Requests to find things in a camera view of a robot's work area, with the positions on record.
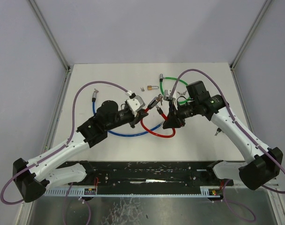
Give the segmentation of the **red lock keys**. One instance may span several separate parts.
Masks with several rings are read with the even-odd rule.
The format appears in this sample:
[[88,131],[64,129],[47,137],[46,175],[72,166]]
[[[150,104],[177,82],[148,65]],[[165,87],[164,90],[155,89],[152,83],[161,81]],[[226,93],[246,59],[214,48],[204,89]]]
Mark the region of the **red lock keys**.
[[163,100],[163,95],[162,95],[162,94],[159,94],[159,95],[156,97],[156,101],[162,105],[162,100]]

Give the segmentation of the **brass padlock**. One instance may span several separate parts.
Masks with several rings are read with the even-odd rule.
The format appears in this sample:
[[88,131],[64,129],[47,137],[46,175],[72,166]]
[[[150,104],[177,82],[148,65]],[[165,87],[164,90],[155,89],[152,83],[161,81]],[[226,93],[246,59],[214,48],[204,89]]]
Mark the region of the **brass padlock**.
[[157,90],[159,89],[159,86],[156,86],[156,85],[148,85],[147,86],[147,90]]

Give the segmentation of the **green cable lock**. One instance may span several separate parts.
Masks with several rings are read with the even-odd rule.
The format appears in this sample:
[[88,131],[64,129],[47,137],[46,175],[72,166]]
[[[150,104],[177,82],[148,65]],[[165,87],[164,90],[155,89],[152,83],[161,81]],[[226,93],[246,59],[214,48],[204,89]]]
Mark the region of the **green cable lock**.
[[[159,75],[159,82],[160,82],[160,90],[161,90],[161,94],[164,96],[164,95],[169,95],[169,90],[165,90],[163,88],[163,80],[172,80],[172,81],[176,81],[177,79],[175,77],[165,77],[163,74],[160,74]],[[179,101],[177,99],[177,102],[180,104],[180,105],[183,105],[185,103],[187,103],[188,101],[190,101],[190,98],[186,98],[186,93],[187,91],[184,91],[184,92],[178,92],[178,99],[179,98],[183,98],[184,100],[183,101]]]

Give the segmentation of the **green lock keys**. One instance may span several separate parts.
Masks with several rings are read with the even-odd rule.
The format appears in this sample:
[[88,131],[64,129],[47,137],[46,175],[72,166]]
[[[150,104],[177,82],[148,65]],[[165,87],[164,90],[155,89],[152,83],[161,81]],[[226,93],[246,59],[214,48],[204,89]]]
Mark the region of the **green lock keys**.
[[184,91],[184,92],[177,92],[179,96],[185,96],[187,91]]

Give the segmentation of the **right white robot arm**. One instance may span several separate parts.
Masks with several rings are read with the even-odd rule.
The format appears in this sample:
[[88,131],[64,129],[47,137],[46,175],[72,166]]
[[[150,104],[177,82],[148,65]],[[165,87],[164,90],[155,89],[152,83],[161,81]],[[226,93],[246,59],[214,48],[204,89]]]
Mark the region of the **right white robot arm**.
[[279,148],[271,149],[260,141],[236,117],[221,95],[210,96],[202,81],[186,87],[190,99],[183,105],[165,90],[164,100],[169,102],[167,120],[163,129],[181,128],[185,119],[196,115],[205,116],[215,124],[236,146],[244,162],[216,161],[209,166],[206,180],[216,185],[222,179],[240,180],[251,190],[256,190],[278,176],[283,153]]

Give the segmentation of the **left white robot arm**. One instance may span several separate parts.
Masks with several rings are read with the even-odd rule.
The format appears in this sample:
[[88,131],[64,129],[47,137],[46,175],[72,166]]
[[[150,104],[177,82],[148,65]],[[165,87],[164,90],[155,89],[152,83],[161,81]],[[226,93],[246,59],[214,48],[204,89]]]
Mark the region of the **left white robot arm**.
[[71,157],[88,150],[108,137],[108,132],[129,124],[134,128],[144,117],[145,103],[138,96],[125,101],[124,108],[119,110],[115,101],[106,100],[94,115],[82,125],[74,128],[66,141],[47,152],[24,160],[13,162],[13,181],[22,200],[30,203],[40,198],[47,190],[72,182],[90,185],[94,182],[95,173],[82,164],[59,168]]

